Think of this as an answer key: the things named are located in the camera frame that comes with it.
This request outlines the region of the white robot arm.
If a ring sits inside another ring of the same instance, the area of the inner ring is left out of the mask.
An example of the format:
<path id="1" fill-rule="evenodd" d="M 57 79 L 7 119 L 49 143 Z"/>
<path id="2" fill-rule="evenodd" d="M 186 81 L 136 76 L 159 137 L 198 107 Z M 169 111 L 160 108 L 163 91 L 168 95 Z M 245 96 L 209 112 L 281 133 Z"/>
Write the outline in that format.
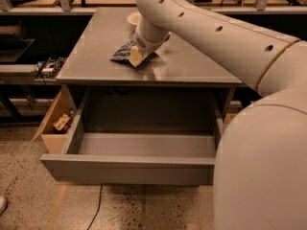
<path id="1" fill-rule="evenodd" d="M 192 2 L 136 0 L 134 39 L 150 54 L 174 33 L 261 97 L 218 145 L 215 230 L 307 230 L 307 44 Z"/>

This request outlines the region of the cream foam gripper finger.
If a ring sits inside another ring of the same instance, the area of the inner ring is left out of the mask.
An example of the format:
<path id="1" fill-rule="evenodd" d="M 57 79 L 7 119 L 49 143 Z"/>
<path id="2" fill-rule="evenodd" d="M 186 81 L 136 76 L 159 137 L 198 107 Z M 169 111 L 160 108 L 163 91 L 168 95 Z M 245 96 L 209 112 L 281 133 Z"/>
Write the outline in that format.
<path id="1" fill-rule="evenodd" d="M 130 64 L 133 67 L 139 66 L 147 56 L 148 54 L 140 51 L 137 46 L 130 48 Z"/>

